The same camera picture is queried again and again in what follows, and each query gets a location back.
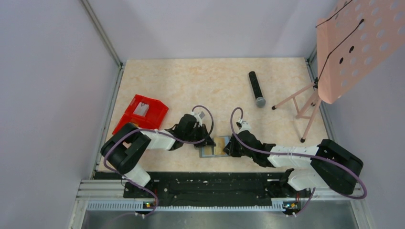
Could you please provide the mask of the grey card holder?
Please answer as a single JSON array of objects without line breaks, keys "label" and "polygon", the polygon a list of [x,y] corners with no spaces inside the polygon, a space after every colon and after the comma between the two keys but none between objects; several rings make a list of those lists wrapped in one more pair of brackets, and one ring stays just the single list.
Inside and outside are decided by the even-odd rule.
[{"label": "grey card holder", "polygon": [[224,148],[230,142],[230,136],[218,136],[214,137],[213,141],[215,146],[207,146],[199,149],[200,158],[212,158],[212,157],[228,157],[229,155],[224,152]]}]

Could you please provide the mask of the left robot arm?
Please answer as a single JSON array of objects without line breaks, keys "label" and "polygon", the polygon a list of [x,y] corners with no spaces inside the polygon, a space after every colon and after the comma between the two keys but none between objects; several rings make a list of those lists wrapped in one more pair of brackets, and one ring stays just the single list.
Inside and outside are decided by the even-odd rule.
[{"label": "left robot arm", "polygon": [[143,129],[127,123],[104,143],[100,154],[119,174],[144,187],[151,180],[139,163],[146,150],[173,151],[185,143],[195,148],[216,146],[202,117],[203,112],[185,114],[172,128],[164,130]]}]

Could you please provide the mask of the gold credit card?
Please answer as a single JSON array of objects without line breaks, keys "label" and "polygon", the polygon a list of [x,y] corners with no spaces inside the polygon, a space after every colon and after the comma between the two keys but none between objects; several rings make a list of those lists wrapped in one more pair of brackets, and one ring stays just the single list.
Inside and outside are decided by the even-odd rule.
[{"label": "gold credit card", "polygon": [[224,148],[226,146],[225,138],[224,137],[215,137],[214,139],[215,147],[214,147],[214,155],[215,156],[222,156],[225,155]]}]

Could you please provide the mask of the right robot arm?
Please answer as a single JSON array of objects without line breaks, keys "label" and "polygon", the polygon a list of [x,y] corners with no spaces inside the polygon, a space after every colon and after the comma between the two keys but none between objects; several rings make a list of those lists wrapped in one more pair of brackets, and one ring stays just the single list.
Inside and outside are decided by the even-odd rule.
[{"label": "right robot arm", "polygon": [[285,168],[278,186],[288,197],[315,188],[330,188],[352,199],[367,196],[359,178],[363,162],[330,139],[314,146],[286,147],[262,143],[243,130],[231,136],[223,151],[232,157],[249,157],[261,167]]}]

